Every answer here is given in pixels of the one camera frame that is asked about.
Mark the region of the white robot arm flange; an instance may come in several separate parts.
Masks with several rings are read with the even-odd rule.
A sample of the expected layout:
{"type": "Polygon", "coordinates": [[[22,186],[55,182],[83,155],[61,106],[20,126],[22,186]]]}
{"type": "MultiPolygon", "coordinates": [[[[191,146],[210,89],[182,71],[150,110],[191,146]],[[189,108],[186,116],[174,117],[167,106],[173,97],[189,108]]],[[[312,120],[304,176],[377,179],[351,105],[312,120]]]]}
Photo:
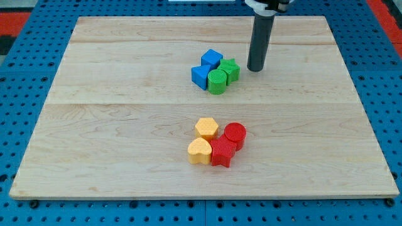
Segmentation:
{"type": "Polygon", "coordinates": [[[295,0],[245,0],[244,2],[255,14],[267,17],[287,12],[295,0]]]}

